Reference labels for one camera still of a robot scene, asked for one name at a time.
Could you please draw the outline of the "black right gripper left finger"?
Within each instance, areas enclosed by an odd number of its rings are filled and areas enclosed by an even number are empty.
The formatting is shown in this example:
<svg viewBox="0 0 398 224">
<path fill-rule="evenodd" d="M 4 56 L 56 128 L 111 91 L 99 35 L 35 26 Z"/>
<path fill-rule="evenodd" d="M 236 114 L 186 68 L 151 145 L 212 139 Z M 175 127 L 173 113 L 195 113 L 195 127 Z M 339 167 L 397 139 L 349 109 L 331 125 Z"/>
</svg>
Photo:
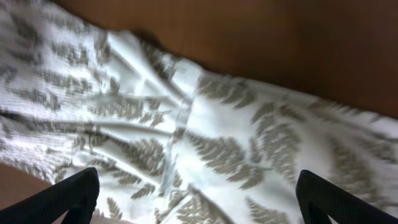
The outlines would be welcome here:
<svg viewBox="0 0 398 224">
<path fill-rule="evenodd" d="M 86 168 L 1 210 L 1 224 L 89 224 L 100 192 L 97 170 Z"/>
</svg>

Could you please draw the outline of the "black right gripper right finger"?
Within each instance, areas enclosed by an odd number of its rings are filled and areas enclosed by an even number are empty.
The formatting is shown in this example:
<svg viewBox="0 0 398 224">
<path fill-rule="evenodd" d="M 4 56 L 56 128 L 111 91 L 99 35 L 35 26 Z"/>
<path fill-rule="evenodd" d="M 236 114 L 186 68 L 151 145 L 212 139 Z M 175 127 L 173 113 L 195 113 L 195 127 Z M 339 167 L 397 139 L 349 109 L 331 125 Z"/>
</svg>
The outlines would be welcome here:
<svg viewBox="0 0 398 224">
<path fill-rule="evenodd" d="M 397 224 L 396 217 L 309 170 L 301 170 L 295 193 L 305 224 Z"/>
</svg>

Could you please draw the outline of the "white fern print garment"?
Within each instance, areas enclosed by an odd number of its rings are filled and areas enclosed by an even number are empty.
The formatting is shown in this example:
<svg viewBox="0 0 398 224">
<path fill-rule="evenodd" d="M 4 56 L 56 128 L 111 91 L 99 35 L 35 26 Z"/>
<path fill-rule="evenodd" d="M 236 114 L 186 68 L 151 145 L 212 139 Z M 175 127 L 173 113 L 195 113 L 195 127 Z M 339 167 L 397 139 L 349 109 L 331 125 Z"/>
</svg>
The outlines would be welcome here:
<svg viewBox="0 0 398 224">
<path fill-rule="evenodd" d="M 397 215 L 397 121 L 206 71 L 49 1 L 1 2 L 1 163 L 98 172 L 131 223 L 302 223 L 309 170 Z"/>
</svg>

